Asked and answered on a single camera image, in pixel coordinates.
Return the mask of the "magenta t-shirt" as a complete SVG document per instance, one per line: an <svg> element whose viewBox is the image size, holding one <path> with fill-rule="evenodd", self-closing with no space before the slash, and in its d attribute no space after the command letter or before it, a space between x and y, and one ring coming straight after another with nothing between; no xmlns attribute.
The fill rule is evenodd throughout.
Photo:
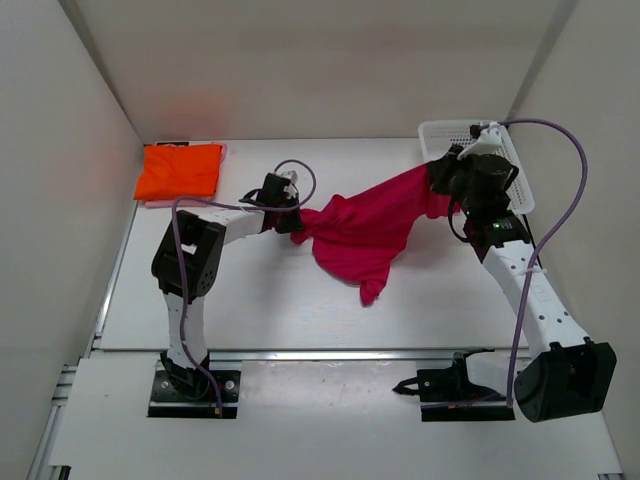
<svg viewBox="0 0 640 480"><path fill-rule="evenodd" d="M385 288L416 220L447 216L450 201L430 190L428 169L421 165L355 196L335 194L320 211L303 209L304 229L290 239L297 245L310 239L317 264L357 285L360 302L368 307Z"/></svg>

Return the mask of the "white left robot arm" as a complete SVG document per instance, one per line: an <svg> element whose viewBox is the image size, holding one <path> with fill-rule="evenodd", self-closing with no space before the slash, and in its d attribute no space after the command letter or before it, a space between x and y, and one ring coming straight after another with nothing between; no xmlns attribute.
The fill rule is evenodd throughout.
<svg viewBox="0 0 640 480"><path fill-rule="evenodd" d="M294 171L270 172L259 189L238 205L219 205L208 219L174 208L151 264L168 312L169 348L161 363L171 385L197 401L219 387L209 370L204 338L204 298L212 289L223 247L269 230L279 234L304 229Z"/></svg>

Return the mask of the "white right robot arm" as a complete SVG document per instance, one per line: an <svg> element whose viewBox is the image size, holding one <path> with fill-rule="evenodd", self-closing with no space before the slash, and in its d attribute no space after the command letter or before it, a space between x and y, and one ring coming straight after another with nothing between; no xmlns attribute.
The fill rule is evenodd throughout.
<svg viewBox="0 0 640 480"><path fill-rule="evenodd" d="M526 228L510 209L507 190L519 169L496 154L477 155L457 144L427 164L433 193L465 217L455 236L471 246L500 286L516 316L515 333L530 361L515 353L465 353L457 362L465 381L514 400L524 416L540 422L602 410L617 358L572 318L537 266Z"/></svg>

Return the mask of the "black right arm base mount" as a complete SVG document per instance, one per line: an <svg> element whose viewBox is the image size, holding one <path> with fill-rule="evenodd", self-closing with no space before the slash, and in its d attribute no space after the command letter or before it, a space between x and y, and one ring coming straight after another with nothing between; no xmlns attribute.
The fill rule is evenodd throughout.
<svg viewBox="0 0 640 480"><path fill-rule="evenodd" d="M469 379L467 359L479 358L491 349L456 352L446 368L418 369L413 378L400 381L392 391L420 400L422 422L513 421L515 414L505 397L495 389Z"/></svg>

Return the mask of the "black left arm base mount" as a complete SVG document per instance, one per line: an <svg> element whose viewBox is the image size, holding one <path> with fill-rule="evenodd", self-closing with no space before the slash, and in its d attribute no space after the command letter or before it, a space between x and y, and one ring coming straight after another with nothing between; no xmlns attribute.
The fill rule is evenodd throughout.
<svg viewBox="0 0 640 480"><path fill-rule="evenodd" d="M175 365L165 352L156 364L149 395L150 418L236 419L241 371L210 369L204 375L193 366Z"/></svg>

